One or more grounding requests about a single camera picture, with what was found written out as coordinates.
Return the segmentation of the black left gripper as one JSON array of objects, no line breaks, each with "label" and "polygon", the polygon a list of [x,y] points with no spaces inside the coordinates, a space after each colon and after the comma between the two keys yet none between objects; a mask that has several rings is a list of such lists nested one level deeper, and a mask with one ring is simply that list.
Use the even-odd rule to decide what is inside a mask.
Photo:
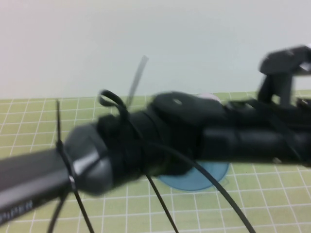
[{"label": "black left gripper", "polygon": [[229,147],[241,161],[311,165],[311,110],[255,99],[227,103]]}]

